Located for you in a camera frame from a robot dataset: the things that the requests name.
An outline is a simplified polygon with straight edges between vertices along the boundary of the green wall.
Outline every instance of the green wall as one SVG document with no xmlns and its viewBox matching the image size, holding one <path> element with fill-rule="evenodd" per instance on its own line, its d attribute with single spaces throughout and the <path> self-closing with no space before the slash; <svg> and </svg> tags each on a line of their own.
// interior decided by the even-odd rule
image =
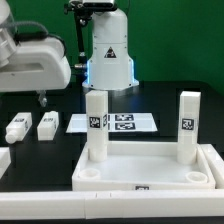
<svg viewBox="0 0 224 224">
<path fill-rule="evenodd" d="M 16 20 L 39 21 L 62 36 L 75 63 L 73 16 L 63 14 L 68 1 L 8 0 Z M 117 3 L 127 11 L 128 0 Z M 90 27 L 84 36 L 90 54 Z M 204 81 L 224 94 L 224 0 L 131 0 L 129 54 L 139 80 Z"/>
</svg>

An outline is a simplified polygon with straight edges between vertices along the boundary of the white pillar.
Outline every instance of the white pillar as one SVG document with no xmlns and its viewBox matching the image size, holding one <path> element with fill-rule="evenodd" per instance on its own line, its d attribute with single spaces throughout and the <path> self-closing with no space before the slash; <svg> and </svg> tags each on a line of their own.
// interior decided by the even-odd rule
<svg viewBox="0 0 224 224">
<path fill-rule="evenodd" d="M 108 92 L 87 93 L 86 113 L 89 159 L 94 162 L 105 161 L 108 145 Z"/>
<path fill-rule="evenodd" d="M 180 96 L 177 161 L 190 165 L 196 162 L 199 110 L 199 92 L 183 92 Z"/>
</svg>

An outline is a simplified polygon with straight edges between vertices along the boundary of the blue light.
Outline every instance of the blue light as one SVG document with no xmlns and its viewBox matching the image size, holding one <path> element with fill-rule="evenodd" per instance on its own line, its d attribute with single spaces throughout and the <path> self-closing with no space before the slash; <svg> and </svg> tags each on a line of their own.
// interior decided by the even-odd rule
<svg viewBox="0 0 224 224">
<path fill-rule="evenodd" d="M 135 64 L 134 61 L 131 59 L 131 67 L 132 67 L 132 82 L 135 82 Z"/>
<path fill-rule="evenodd" d="M 86 81 L 87 81 L 87 84 L 89 85 L 89 79 L 90 79 L 90 74 L 89 74 L 89 61 L 87 62 L 87 79 L 86 79 Z"/>
</svg>

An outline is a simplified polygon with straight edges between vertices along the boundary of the white paper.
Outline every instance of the white paper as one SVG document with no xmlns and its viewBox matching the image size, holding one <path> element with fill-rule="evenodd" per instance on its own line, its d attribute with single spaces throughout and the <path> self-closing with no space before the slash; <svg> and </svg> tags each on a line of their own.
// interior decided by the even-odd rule
<svg viewBox="0 0 224 224">
<path fill-rule="evenodd" d="M 150 113 L 109 114 L 109 132 L 155 132 L 157 127 Z M 73 114 L 66 133 L 87 132 L 86 114 Z"/>
</svg>

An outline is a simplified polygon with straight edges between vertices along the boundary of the white block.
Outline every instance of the white block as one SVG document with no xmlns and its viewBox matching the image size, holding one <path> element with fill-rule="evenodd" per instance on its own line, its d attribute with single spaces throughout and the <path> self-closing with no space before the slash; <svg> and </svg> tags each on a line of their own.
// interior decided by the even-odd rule
<svg viewBox="0 0 224 224">
<path fill-rule="evenodd" d="M 181 164 L 196 162 L 200 98 L 199 92 L 183 92 L 180 96 L 177 161 Z"/>
<path fill-rule="evenodd" d="M 91 91 L 86 94 L 87 145 L 89 158 L 95 162 L 107 159 L 108 93 Z"/>
<path fill-rule="evenodd" d="M 39 141 L 52 141 L 59 125 L 58 112 L 45 113 L 37 127 Z"/>
<path fill-rule="evenodd" d="M 9 144 L 13 144 L 16 141 L 22 141 L 31 125 L 31 113 L 18 113 L 6 127 L 6 141 Z"/>
<path fill-rule="evenodd" d="M 0 179 L 11 163 L 9 148 L 0 148 Z"/>
</svg>

